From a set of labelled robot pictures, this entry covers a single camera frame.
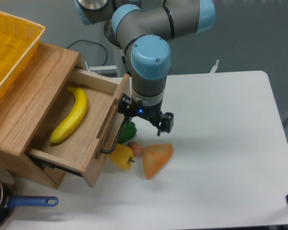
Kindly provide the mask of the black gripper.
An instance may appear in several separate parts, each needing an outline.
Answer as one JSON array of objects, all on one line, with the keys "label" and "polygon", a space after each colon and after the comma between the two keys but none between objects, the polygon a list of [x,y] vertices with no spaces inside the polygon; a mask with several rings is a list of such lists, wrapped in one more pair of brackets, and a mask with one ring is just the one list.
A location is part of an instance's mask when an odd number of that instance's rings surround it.
[{"label": "black gripper", "polygon": [[144,102],[131,100],[126,94],[122,95],[119,101],[118,113],[123,114],[125,122],[129,124],[132,117],[140,117],[147,121],[152,121],[157,128],[157,136],[161,133],[170,133],[174,125],[174,114],[170,112],[162,113],[162,100],[153,106],[145,106]]}]

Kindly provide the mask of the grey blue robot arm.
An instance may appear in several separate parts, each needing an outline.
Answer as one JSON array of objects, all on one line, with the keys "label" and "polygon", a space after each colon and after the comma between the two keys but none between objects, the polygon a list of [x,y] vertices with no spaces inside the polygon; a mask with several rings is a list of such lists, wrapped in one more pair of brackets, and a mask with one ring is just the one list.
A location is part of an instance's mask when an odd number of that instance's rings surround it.
[{"label": "grey blue robot arm", "polygon": [[216,20],[213,1],[165,0],[148,11],[142,10],[139,0],[77,0],[75,6],[84,24],[109,20],[124,53],[132,93],[121,98],[118,112],[126,120],[137,116],[158,133],[169,133],[174,115],[161,111],[171,66],[168,42],[211,28]]}]

